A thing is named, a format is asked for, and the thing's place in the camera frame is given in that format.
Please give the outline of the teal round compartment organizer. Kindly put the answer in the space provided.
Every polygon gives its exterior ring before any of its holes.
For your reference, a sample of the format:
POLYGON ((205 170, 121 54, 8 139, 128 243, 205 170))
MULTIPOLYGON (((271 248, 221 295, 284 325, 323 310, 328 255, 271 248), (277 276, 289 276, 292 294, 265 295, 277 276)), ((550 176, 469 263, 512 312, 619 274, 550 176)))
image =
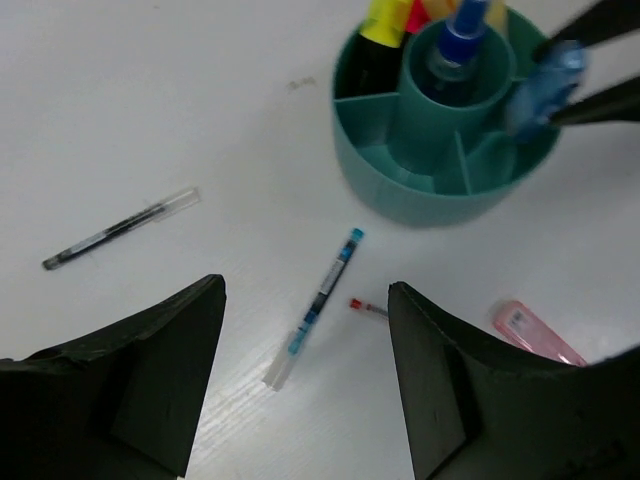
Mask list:
POLYGON ((508 9, 507 33, 488 30, 464 108, 432 101, 415 82, 440 29, 428 24, 409 40, 393 91, 346 95, 355 36, 344 44, 332 80, 334 146, 346 181, 378 214, 417 227, 482 215, 546 160, 560 136, 551 129, 518 144, 503 128, 504 104, 532 71, 532 51, 545 38, 534 23, 508 9))

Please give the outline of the pink black highlighter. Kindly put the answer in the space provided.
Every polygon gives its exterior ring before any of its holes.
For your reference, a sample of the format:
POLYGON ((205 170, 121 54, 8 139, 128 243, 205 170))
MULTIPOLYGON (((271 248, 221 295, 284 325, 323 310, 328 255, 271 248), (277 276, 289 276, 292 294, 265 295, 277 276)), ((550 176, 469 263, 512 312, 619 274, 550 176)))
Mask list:
POLYGON ((411 10, 407 23, 405 26, 405 32, 409 35, 413 35, 419 32, 425 25, 431 22, 431 16, 425 9, 421 0, 414 0, 412 2, 411 10))

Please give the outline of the yellow black highlighter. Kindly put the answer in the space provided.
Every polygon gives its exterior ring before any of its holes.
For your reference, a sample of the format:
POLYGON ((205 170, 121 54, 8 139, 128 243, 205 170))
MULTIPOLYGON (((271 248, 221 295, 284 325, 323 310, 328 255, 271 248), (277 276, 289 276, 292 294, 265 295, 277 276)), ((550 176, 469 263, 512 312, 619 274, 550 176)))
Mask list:
POLYGON ((359 28, 347 70, 346 97, 393 92, 412 2, 374 0, 359 28))

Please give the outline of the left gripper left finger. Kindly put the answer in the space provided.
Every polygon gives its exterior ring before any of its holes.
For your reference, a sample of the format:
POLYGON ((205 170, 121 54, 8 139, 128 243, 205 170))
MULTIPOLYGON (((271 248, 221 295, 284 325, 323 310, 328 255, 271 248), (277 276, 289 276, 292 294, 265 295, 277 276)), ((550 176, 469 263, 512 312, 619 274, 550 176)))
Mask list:
POLYGON ((1 362, 5 479, 186 474, 225 311, 208 275, 90 334, 1 362))

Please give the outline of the black gel pen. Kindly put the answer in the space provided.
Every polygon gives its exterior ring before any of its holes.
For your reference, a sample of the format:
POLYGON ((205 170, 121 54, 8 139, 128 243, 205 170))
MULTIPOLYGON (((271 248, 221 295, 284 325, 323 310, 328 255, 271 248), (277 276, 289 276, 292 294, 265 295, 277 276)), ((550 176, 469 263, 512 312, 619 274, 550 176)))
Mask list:
POLYGON ((166 197, 128 218, 80 241, 59 253, 43 260, 42 267, 46 271, 53 271, 63 265, 88 254, 92 250, 107 244, 130 231, 149 222, 159 222, 186 208, 197 204, 201 200, 197 187, 183 189, 166 197))

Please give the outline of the blue capped glue bottle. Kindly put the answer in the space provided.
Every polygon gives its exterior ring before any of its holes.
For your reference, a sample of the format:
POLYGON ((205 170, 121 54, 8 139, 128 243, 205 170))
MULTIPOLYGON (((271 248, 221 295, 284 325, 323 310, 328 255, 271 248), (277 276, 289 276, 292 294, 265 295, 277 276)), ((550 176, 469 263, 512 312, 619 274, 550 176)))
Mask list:
POLYGON ((423 92, 432 100, 448 105, 464 102, 486 33, 489 5, 490 1, 461 1, 443 23, 425 62, 423 92))

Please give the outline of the blue pastel highlighter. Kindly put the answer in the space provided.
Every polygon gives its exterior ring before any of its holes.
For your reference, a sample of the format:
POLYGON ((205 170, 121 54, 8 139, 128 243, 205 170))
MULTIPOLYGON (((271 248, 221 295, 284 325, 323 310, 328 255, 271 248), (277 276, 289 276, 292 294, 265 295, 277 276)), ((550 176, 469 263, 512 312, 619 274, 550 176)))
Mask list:
POLYGON ((526 143, 542 132, 550 117, 568 104, 587 67, 587 52, 579 42, 554 45, 507 101, 506 133, 516 142, 526 143))

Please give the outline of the yellow pastel highlighter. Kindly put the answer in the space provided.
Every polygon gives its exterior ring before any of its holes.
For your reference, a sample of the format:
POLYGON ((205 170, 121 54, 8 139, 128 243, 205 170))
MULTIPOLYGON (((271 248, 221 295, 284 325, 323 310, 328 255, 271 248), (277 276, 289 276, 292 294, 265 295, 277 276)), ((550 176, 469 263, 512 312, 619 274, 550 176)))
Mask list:
POLYGON ((508 29, 508 8, 503 0, 490 0, 485 15, 485 23, 501 35, 508 29))

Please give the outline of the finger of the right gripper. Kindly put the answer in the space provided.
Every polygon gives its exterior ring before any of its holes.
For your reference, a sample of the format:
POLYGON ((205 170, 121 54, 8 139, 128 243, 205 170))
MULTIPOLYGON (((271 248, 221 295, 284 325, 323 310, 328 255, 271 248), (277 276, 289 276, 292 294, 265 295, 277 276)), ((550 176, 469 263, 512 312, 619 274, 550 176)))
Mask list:
POLYGON ((601 0, 584 10, 532 53, 542 60, 557 44, 577 41, 591 47, 639 29, 639 0, 601 0))
POLYGON ((635 77, 568 105, 555 112, 549 123, 554 127, 604 122, 638 123, 639 83, 640 78, 635 77))

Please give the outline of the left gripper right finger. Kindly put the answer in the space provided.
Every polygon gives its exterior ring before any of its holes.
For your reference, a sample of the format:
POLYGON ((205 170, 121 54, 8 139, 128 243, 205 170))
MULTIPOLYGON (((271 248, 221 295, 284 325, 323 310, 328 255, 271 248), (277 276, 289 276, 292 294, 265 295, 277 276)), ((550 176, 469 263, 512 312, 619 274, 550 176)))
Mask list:
POLYGON ((635 479, 639 352, 585 367, 521 350, 410 285, 389 327, 418 479, 635 479))

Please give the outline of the pink pastel highlighter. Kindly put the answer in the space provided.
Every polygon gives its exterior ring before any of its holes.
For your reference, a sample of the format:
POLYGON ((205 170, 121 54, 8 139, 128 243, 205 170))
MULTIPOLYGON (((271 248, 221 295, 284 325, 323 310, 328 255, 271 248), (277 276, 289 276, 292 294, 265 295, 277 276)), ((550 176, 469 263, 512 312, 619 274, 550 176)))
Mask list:
POLYGON ((500 300, 490 310, 494 329, 512 345, 556 362, 584 367, 586 360, 522 302, 500 300))

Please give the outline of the red gel pen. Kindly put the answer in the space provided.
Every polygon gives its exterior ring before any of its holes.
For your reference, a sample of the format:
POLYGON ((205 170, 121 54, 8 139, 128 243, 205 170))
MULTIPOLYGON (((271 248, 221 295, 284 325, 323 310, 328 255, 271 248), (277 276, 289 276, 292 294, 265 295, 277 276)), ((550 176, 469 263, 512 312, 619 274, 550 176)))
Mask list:
POLYGON ((377 315, 381 318, 388 317, 388 312, 384 308, 357 298, 350 300, 349 307, 353 310, 367 312, 368 314, 377 315))

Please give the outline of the orange pastel highlighter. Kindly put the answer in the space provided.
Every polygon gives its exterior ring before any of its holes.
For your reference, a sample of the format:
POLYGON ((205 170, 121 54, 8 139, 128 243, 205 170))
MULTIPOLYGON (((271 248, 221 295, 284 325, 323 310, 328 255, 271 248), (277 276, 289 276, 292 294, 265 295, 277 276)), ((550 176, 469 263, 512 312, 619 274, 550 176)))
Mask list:
POLYGON ((423 7, 431 20, 441 20, 453 14, 459 0, 423 0, 423 7))

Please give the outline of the blue gel pen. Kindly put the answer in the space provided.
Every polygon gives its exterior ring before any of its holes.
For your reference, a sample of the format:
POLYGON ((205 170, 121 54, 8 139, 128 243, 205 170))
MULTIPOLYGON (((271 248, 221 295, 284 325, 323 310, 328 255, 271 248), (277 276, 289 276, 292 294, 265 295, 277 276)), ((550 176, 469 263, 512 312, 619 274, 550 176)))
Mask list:
POLYGON ((328 299, 351 261, 364 237, 364 232, 353 228, 348 239, 340 248, 331 268, 323 279, 318 291, 296 328, 285 337, 278 353, 263 377, 263 383, 273 391, 280 391, 288 379, 294 364, 301 354, 307 337, 310 335, 328 299))

